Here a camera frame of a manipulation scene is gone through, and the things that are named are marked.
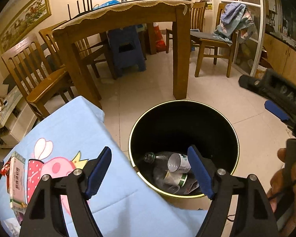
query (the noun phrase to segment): painting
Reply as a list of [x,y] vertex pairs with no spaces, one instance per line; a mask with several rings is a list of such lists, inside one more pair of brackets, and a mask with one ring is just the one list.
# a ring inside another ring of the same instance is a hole
[[49,0],[29,1],[9,22],[0,34],[3,52],[15,46],[34,27],[51,15]]

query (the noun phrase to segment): blue tablecloth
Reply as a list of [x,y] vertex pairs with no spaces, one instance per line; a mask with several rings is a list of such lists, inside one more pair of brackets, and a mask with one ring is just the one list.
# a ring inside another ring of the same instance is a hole
[[[103,122],[104,112],[81,96],[40,122],[11,151],[26,158],[26,196],[30,199],[32,188],[46,172],[55,177],[66,175],[71,172],[69,168],[83,166],[84,160],[97,158],[108,146],[112,162],[89,203],[103,236],[194,237],[207,211],[175,208],[151,190],[132,169]],[[69,235],[77,236],[66,199],[62,204]],[[10,236],[17,234],[5,177],[0,180],[0,220]]]

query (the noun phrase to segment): cartoon pig print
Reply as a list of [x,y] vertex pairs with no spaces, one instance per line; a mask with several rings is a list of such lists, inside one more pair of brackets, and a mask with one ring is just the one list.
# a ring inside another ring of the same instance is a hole
[[[55,157],[48,162],[43,163],[42,159],[47,158],[53,150],[52,141],[46,141],[44,138],[40,138],[34,147],[35,159],[30,159],[28,162],[28,174],[27,174],[27,202],[34,193],[35,188],[38,185],[41,177],[45,174],[50,175],[52,178],[64,177],[69,175],[76,168],[83,168],[88,160],[80,161],[81,152],[75,156],[72,161],[64,157]],[[71,216],[68,198],[66,195],[61,195],[62,206],[67,213]]]

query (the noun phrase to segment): blue gripper pad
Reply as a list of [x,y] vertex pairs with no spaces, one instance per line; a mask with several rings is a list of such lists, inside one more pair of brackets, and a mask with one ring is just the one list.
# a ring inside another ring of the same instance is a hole
[[215,174],[214,163],[202,157],[198,149],[192,145],[187,150],[187,158],[191,165],[192,171],[197,179],[201,191],[209,198],[212,199],[215,195],[212,189],[212,178]]
[[288,115],[282,111],[274,102],[267,100],[264,103],[264,108],[266,108],[269,112],[277,116],[280,120],[289,120]]
[[88,187],[85,191],[85,195],[88,199],[90,199],[93,195],[96,195],[100,188],[112,160],[111,149],[109,147],[105,147],[96,160],[97,163],[88,177]]

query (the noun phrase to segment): purple cloth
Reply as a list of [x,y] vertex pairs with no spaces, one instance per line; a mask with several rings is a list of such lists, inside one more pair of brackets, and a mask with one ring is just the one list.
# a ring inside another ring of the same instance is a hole
[[223,24],[229,24],[231,20],[245,7],[243,3],[233,2],[225,6],[225,13],[222,13],[220,19]]

